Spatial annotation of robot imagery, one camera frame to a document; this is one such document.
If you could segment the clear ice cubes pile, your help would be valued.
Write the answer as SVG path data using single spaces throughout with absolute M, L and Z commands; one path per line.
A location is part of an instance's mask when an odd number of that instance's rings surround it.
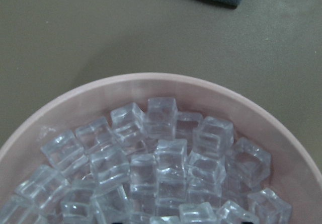
M 41 145 L 47 164 L 19 184 L 1 223 L 289 223 L 262 183 L 271 154 L 232 122 L 136 103 Z

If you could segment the pink bowl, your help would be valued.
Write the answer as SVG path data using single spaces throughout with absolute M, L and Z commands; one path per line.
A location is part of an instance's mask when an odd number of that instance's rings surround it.
M 268 185 L 293 212 L 291 223 L 321 223 L 321 173 L 299 141 L 277 119 L 245 97 L 200 79 L 167 73 L 133 73 L 69 91 L 35 112 L 1 148 L 1 202 L 44 161 L 41 141 L 135 102 L 160 119 L 160 105 L 227 119 L 235 130 L 272 155 Z

